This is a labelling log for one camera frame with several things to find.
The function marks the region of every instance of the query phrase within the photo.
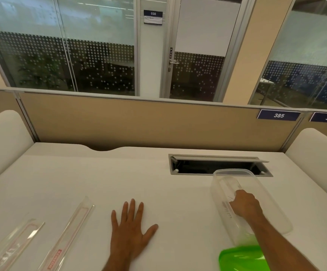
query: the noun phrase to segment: clear plastic container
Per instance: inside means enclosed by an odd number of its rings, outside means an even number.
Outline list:
[[[255,196],[265,217],[281,234],[292,231],[292,223],[253,173],[246,169],[216,170],[210,190],[221,220],[235,246],[257,245],[256,237],[248,223],[234,214],[229,204],[239,189]]]

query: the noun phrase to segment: hand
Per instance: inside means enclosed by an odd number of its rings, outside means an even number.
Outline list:
[[[260,207],[259,201],[251,193],[244,190],[237,190],[235,199],[230,202],[234,213],[243,217],[247,222],[255,218],[263,217],[263,210]]]
[[[145,234],[141,232],[141,221],[143,214],[143,202],[140,203],[136,217],[134,217],[135,201],[131,200],[130,209],[127,214],[128,202],[123,204],[121,223],[118,225],[116,211],[112,211],[112,237],[111,257],[134,260],[148,245],[158,229],[158,225],[151,226]]]

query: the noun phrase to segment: white desk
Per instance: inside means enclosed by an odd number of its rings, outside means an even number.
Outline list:
[[[232,246],[211,200],[211,176],[171,175],[168,154],[257,156],[272,177],[262,184],[291,220],[287,235],[327,271],[327,194],[283,153],[123,147],[107,152],[82,145],[36,143],[0,175],[0,241],[25,217],[46,222],[11,271],[36,270],[85,195],[96,204],[62,271],[100,271],[109,255],[112,209],[145,202],[143,230],[159,229],[131,270],[218,271]]]

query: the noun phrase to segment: green plastic lid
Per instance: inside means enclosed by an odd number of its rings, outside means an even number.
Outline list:
[[[221,251],[221,271],[270,271],[260,246],[241,246]]]

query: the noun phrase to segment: clear acrylic tube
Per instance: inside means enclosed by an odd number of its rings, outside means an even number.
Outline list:
[[[58,271],[61,268],[67,251],[93,208],[94,204],[88,197],[85,197],[68,221],[57,243],[48,252],[38,271]]]
[[[0,242],[0,271],[10,269],[43,224],[32,218],[18,225]]]

